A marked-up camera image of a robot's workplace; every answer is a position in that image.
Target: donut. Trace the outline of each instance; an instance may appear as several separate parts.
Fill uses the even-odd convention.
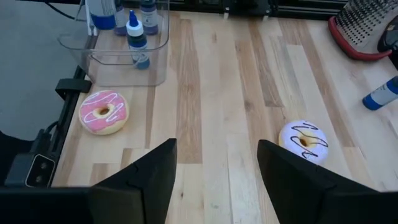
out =
[[[279,133],[279,146],[319,165],[328,156],[326,136],[309,121],[293,121]]]
[[[83,101],[79,109],[79,119],[83,127],[99,135],[119,131],[128,117],[126,100],[113,90],[93,93]]]

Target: red rubber base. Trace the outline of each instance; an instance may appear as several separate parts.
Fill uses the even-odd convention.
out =
[[[352,59],[373,61],[373,60],[382,59],[386,56],[389,56],[392,53],[392,50],[376,54],[367,54],[367,53],[358,52],[354,48],[352,48],[352,46],[350,46],[350,44],[344,39],[344,37],[338,31],[334,16],[329,19],[328,26],[331,36],[334,38],[336,43]]]

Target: bottle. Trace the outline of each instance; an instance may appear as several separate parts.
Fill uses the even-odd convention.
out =
[[[398,76],[391,78],[362,100],[363,105],[369,110],[377,110],[398,98]]]
[[[115,28],[115,6],[114,0],[87,0],[90,10],[91,20],[95,27],[100,30],[110,30]]]
[[[127,41],[131,50],[145,50],[147,38],[144,34],[141,21],[139,21],[133,10],[130,10],[127,27]],[[137,69],[147,69],[150,65],[149,56],[146,52],[134,52],[132,62]]]
[[[115,0],[114,3],[116,7],[116,27],[113,31],[116,35],[125,36],[127,34],[127,18],[124,15],[124,8],[122,6],[121,0]]]
[[[141,0],[140,10],[145,34],[156,35],[159,31],[159,28],[157,26],[157,10],[155,0]]]

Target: grater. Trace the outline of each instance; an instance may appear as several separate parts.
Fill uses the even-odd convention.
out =
[[[398,0],[351,0],[328,21],[331,35],[340,48],[356,60],[379,60],[391,50],[377,51],[377,43],[388,23],[398,14]]]

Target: gray floor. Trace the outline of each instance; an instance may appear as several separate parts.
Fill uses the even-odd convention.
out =
[[[77,6],[54,6],[76,14]],[[44,3],[0,0],[2,132],[34,139],[40,128],[58,120],[63,100],[54,88],[59,79],[73,76],[77,64],[57,36],[73,32],[76,23]]]

